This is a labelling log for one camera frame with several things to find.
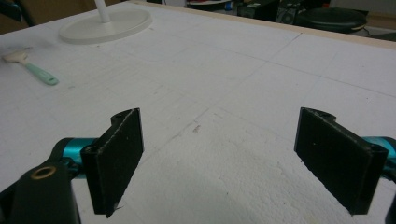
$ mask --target green handle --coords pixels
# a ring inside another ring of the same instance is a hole
[[[51,75],[50,73],[44,71],[43,69],[35,66],[32,63],[27,63],[26,65],[27,70],[29,70],[33,75],[38,77],[41,81],[46,83],[47,85],[54,86],[58,84],[59,80],[55,76]]]

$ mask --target white round base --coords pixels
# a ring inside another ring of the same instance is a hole
[[[99,15],[64,25],[59,36],[70,44],[98,44],[136,34],[152,23],[145,10],[128,8],[110,12],[110,22],[102,23]]]

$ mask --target black stool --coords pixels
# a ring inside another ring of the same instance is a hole
[[[358,11],[330,7],[313,8],[298,14],[295,25],[350,34],[361,30],[366,23],[366,17]]]

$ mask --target brush head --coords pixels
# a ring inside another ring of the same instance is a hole
[[[24,50],[18,50],[3,56],[3,60],[7,63],[25,63],[27,53]]]

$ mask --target white table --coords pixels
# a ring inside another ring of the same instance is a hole
[[[0,36],[0,190],[64,137],[99,137],[140,107],[146,151],[110,219],[74,180],[83,223],[384,223],[395,185],[381,179],[368,216],[352,217],[293,151],[301,106],[358,135],[396,136],[396,45],[145,3],[153,23],[122,40],[65,44],[66,22]]]

